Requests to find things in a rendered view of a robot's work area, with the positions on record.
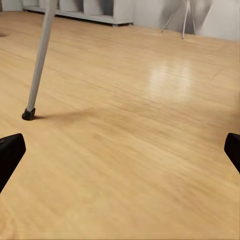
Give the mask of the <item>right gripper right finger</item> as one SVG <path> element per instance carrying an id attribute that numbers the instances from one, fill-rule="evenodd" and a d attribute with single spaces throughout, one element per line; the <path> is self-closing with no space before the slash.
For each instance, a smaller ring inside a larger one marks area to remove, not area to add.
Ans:
<path id="1" fill-rule="evenodd" d="M 228 133 L 224 151 L 240 173 L 240 135 Z"/>

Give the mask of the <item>camera tripod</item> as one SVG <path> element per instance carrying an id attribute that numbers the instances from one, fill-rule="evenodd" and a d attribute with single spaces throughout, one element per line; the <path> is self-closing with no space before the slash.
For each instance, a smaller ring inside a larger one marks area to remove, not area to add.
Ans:
<path id="1" fill-rule="evenodd" d="M 29 121 L 35 115 L 36 111 L 35 103 L 44 67 L 45 57 L 49 45 L 53 22 L 55 18 L 57 3 L 58 0 L 47 0 L 47 6 L 44 15 L 44 22 L 32 78 L 28 104 L 24 113 L 21 115 L 21 118 L 25 121 Z"/>

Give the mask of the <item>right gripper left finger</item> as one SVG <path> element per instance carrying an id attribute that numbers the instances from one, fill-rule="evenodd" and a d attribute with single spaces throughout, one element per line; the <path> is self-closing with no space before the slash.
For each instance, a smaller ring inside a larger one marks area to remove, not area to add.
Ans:
<path id="1" fill-rule="evenodd" d="M 0 138 L 0 193 L 25 153 L 26 144 L 22 133 Z"/>

